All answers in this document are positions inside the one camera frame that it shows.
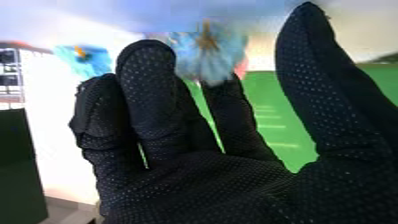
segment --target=black glove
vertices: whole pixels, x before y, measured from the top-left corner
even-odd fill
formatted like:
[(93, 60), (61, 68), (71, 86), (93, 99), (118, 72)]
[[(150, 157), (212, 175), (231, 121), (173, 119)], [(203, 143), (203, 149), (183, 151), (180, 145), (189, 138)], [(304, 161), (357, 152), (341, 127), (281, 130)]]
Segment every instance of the black glove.
[(299, 174), (258, 134), (238, 79), (203, 86), (221, 153), (174, 63), (171, 48), (141, 41), (121, 53), (118, 75), (80, 86), (71, 129), (105, 223), (395, 223), (398, 111), (320, 8), (295, 9), (278, 41), (281, 85), (320, 154)]

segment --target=blurry blue toy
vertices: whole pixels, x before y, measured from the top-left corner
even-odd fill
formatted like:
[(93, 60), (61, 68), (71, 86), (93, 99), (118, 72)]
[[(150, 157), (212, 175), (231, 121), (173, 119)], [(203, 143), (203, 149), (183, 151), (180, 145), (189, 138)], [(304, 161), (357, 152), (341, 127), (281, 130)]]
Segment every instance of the blurry blue toy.
[(246, 57), (246, 34), (205, 21), (201, 31), (169, 34), (167, 44), (178, 55), (176, 75), (212, 86), (231, 80), (235, 66)]
[(87, 45), (57, 46), (54, 54), (68, 63), (73, 73), (84, 77), (84, 80), (112, 72), (112, 59), (105, 48)]

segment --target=white wall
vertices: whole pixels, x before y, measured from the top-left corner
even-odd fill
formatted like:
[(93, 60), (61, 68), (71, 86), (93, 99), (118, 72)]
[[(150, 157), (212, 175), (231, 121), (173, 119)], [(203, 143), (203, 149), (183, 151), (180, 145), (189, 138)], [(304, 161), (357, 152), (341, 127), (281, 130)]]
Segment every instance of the white wall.
[[(123, 47), (142, 35), (61, 12), (48, 2), (34, 3), (38, 5), (22, 1), (0, 3), (0, 6), (6, 4), (0, 7), (0, 41), (25, 41), (48, 49), (59, 44), (100, 45), (116, 58)], [(55, 57), (31, 62), (23, 68), (25, 107), (45, 194), (95, 204), (98, 195), (93, 167), (82, 158), (68, 127), (82, 80)]]

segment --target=ceiling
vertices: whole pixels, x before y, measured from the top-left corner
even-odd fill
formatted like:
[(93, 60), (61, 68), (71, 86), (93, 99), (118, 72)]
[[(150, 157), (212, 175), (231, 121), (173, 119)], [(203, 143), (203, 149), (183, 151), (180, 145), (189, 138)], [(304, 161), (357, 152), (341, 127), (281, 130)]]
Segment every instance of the ceiling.
[[(276, 36), (288, 12), (304, 0), (2, 0), (0, 40), (34, 44), (96, 41), (142, 31), (190, 31), (206, 17), (251, 24), (251, 34)], [(338, 38), (349, 52), (361, 55), (398, 51), (397, 0), (317, 0), (333, 17)], [(93, 31), (93, 24), (102, 29)]]

